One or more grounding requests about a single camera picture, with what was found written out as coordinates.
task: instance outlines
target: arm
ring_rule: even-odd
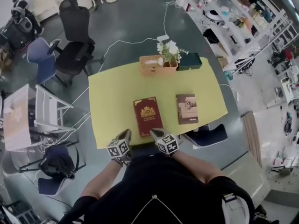
[[[121,165],[111,160],[104,170],[85,186],[81,196],[93,196],[99,199],[111,188],[120,169]]]
[[[199,160],[181,151],[176,151],[172,156],[180,164],[184,165],[194,176],[203,183],[209,183],[213,178],[225,176],[219,168],[213,164]]]

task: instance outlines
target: black office chair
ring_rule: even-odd
[[[194,145],[199,147],[208,147],[228,139],[223,124],[217,126],[213,130],[209,130],[209,126],[202,126],[197,132],[189,131],[186,132],[184,136]]]
[[[70,75],[69,84],[72,78],[85,69],[87,64],[100,62],[102,59],[93,60],[95,42],[88,35],[89,10],[86,7],[79,7],[77,0],[64,0],[59,6],[59,15],[64,27],[65,37],[70,41],[62,50],[58,41],[54,42],[49,53],[56,50],[60,53],[56,60],[56,69]]]

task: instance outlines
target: yellow table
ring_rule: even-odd
[[[130,145],[152,141],[141,138],[133,101],[155,96],[163,126],[178,135],[208,124],[227,113],[217,79],[208,60],[200,69],[171,75],[143,77],[139,62],[122,65],[89,77],[89,100],[97,148],[105,148],[124,129],[132,131]],[[195,94],[199,122],[179,125],[176,95]]]

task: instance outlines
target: gray floor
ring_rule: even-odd
[[[171,0],[118,0],[113,4],[99,3],[98,9],[90,17],[89,34],[96,42],[94,57],[101,58],[106,53],[108,47],[117,40],[141,42],[148,37],[156,38],[164,35],[163,17],[166,7],[165,2],[167,1]],[[200,56],[207,57],[218,82],[227,84],[212,50],[183,9],[169,6],[165,26],[167,34],[173,41],[177,42],[178,47],[190,52],[198,52]],[[59,17],[47,22],[42,36],[48,42],[56,38],[62,39],[62,47],[67,44]],[[102,70],[136,62],[140,56],[156,53],[156,41],[146,41],[135,45],[119,42],[109,50]],[[9,82],[2,84],[3,88],[11,91],[15,91],[26,83],[29,83],[31,86],[35,85],[36,66],[27,63],[27,58],[22,59],[19,57],[17,60],[18,62],[9,76]],[[95,73],[99,68],[99,64],[93,64],[87,69],[90,73]],[[64,79],[67,78],[63,74],[58,73],[58,75]],[[46,86],[54,91],[58,97],[72,103],[86,89],[88,79],[84,73],[81,73],[74,78],[71,88],[63,88],[54,81],[49,81]],[[248,145],[245,143],[240,114],[231,89],[221,86],[221,90],[228,114],[211,123],[210,126],[214,128],[223,123],[228,133],[228,140],[211,147],[201,148],[200,150],[193,150],[192,145],[184,143],[181,146],[181,150],[201,159],[211,161],[220,168],[224,168],[246,153]],[[69,125],[75,124],[82,115],[89,112],[88,92],[85,92],[74,106],[75,108],[69,110],[65,115],[65,121]],[[106,150],[96,149],[91,120],[88,120],[75,132],[71,139],[80,140],[78,148],[87,166],[77,173],[75,181],[67,189],[55,197],[68,204],[73,204],[76,201],[86,183],[109,162]],[[123,171],[118,176],[117,181],[121,180]],[[28,176],[31,180],[34,179],[34,173],[28,173]],[[40,196],[36,187],[22,174],[6,179],[6,186],[13,199],[27,199],[42,217],[47,216],[59,219],[63,212],[68,210],[68,207],[64,204],[45,196]]]

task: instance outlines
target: brown book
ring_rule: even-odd
[[[156,97],[133,102],[140,137],[150,136],[153,128],[163,128]]]
[[[194,94],[177,95],[178,123],[180,125],[198,123],[197,104]]]

